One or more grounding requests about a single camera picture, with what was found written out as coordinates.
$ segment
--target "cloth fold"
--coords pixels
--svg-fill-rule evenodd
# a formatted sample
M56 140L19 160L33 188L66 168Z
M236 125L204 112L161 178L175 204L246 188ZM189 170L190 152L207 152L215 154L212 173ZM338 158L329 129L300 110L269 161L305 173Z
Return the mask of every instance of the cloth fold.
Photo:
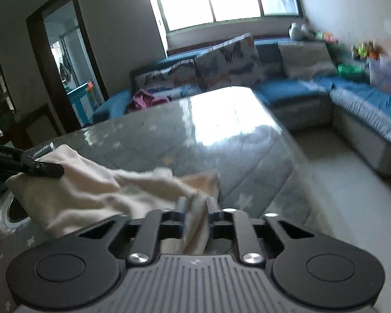
M217 202L217 171L179 179L168 168L144 173L112 170L85 159L67 145L38 160L63 165L63 177L19 173L7 180L7 186L32 221L52 236L63 236L119 213L144 218L154 209L174 209L178 198L186 196L184 238L164 240L162 252L203 253L209 238L205 203L209 196Z

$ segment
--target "brown door frame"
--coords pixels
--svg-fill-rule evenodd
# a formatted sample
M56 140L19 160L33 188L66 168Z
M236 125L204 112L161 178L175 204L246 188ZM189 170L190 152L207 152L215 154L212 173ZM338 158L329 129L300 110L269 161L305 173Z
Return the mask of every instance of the brown door frame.
M30 41L33 52L38 63L39 71L42 75L46 90L51 98L54 109L67 133L74 132L81 128L80 123L65 92L64 85L59 76L58 67L52 55L46 34L44 18L55 12L69 1L73 1L75 14L78 20L78 26L81 31L84 45L90 59L91 67L100 87L104 100L109 98L103 79L97 66L97 61L87 35L84 20L82 18L80 3L78 0L49 0L31 16L26 19L27 29L29 31Z

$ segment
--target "circular cover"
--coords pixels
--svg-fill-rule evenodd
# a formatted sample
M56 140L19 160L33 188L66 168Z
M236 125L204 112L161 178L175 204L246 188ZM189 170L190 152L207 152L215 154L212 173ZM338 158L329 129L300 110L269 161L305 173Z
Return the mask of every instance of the circular cover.
M66 239L20 254L6 274L16 301L41 310L70 310L102 297L116 284L120 269L96 241Z
M371 254L331 238L292 241L272 268L275 283L288 296L327 310L375 301L385 274Z

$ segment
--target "floor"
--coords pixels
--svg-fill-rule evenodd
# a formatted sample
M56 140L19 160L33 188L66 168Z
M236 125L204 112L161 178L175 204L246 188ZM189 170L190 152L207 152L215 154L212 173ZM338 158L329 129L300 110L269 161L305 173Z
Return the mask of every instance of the floor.
M294 134L358 247L383 264L387 280L376 304L391 313L391 178L382 179L330 128Z

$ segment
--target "window frame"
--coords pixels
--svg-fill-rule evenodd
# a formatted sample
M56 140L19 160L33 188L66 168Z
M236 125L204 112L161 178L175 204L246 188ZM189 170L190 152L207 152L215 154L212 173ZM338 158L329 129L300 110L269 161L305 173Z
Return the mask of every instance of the window frame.
M168 26L167 19L165 17L165 12L164 12L164 9L163 9L163 6L162 6L162 2L161 2L161 0L156 0L156 1L157 1L157 4L158 4L158 7L159 7L159 11L161 12L162 21L164 22L164 27L165 27L165 31L166 31L167 35L169 35L171 33L177 33L177 32L181 32L181 31L186 31L188 29L205 28L205 27L209 27L211 25L240 22L242 20L243 21L265 20L265 19L267 19L269 17L281 17L281 18L282 17L298 17L298 18L303 18L303 9L302 9L300 0L295 0L296 5L297 5L297 9L298 9L298 13L297 14L294 14L294 13L292 13L292 14L290 14L290 13L285 13L285 14L265 14L264 13L264 7L262 5L262 0L258 0L258 5L259 5L259 10L261 12L261 16L259 16L259 17L248 17L248 18L244 18L244 19L216 21L216 17L215 17L214 11L213 11L213 5L212 5L211 0L209 0L210 10L211 10L211 14L213 16L213 22L203 23L203 24L189 26L189 27L184 27L184 28L179 28L179 29L175 29L175 30L170 30L169 26Z

